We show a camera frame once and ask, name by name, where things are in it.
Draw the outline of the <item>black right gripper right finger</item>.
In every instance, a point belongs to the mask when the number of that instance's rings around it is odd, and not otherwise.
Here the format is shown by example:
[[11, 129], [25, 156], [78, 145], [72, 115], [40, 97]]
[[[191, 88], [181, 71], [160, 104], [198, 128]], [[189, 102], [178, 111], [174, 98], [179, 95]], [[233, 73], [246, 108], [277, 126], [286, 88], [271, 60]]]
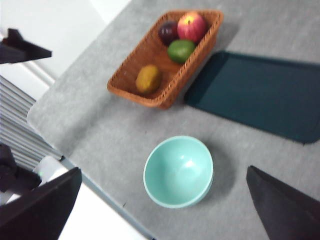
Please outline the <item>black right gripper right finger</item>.
[[270, 240], [318, 240], [320, 202], [251, 165], [246, 181]]

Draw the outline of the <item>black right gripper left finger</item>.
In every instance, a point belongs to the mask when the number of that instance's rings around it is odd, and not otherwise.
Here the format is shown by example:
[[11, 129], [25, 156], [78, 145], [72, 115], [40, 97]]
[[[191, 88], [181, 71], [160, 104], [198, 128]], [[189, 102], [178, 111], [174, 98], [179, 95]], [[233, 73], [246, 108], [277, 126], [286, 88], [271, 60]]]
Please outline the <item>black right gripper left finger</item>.
[[2, 240], [57, 240], [73, 210], [82, 184], [74, 167], [0, 207]]

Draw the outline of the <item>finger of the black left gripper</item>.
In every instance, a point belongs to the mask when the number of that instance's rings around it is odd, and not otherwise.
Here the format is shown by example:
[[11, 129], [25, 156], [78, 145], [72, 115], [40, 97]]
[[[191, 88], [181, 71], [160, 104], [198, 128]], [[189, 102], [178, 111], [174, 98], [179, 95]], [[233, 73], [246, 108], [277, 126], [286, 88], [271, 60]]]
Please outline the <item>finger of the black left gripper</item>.
[[14, 64], [50, 58], [52, 51], [26, 41], [17, 29], [9, 28], [0, 42], [0, 63]]

